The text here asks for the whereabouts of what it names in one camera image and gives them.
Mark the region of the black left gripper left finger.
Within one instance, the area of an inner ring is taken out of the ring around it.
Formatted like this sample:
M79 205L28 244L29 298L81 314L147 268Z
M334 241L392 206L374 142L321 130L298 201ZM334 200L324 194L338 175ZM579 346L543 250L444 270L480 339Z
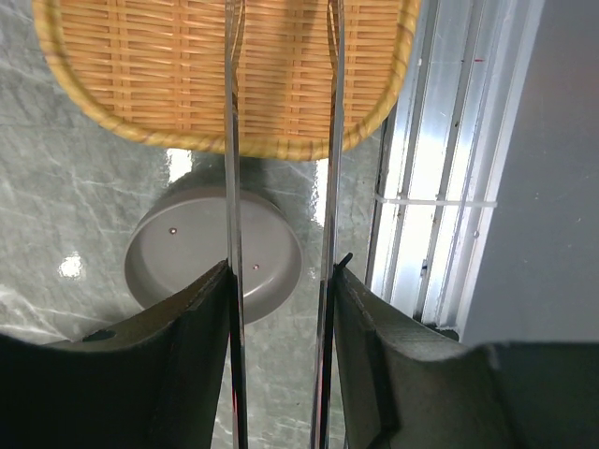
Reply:
M229 332L228 269L79 341L1 339L5 448L208 448Z

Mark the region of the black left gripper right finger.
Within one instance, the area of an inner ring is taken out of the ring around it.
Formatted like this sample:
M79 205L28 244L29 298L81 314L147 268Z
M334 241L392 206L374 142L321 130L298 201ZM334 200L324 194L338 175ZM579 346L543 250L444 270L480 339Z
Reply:
M469 348L335 275L335 338L353 448L594 448L598 347Z

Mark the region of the metal food tongs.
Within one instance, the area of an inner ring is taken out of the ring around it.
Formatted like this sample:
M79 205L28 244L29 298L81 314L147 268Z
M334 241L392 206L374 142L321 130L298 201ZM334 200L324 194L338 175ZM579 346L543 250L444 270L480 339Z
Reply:
M247 388L244 335L244 295L242 292L240 138L237 66L242 45L243 1L225 2L225 173L227 262L230 273L229 346L232 382L233 442L236 448L248 446ZM337 247L338 190L344 131L344 2L327 5L329 48L332 58L332 87L329 124L327 196L319 286L316 330L314 388L310 446L329 447L331 397L334 276Z

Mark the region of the grey container lid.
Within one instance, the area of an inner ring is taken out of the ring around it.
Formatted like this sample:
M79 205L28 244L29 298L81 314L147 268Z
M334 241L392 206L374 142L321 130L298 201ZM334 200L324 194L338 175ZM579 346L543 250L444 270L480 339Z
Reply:
M183 190L158 201L127 245L124 280L143 309L190 285L227 257L226 191ZM281 307L302 269L300 242L267 199L241 192L244 320L254 323Z

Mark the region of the woven bamboo tray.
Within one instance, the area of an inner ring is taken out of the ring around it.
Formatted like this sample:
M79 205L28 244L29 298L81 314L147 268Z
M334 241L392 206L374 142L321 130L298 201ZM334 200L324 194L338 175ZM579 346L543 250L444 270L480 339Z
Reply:
M343 81L343 146L395 105L418 1L35 1L37 39L70 100L137 143L226 148L226 92L240 153L313 161L329 153Z

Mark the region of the aluminium table edge rail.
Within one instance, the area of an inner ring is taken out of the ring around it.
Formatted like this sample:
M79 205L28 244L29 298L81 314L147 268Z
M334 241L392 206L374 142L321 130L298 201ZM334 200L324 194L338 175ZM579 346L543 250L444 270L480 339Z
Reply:
M365 282L462 335L544 5L426 1L381 126Z

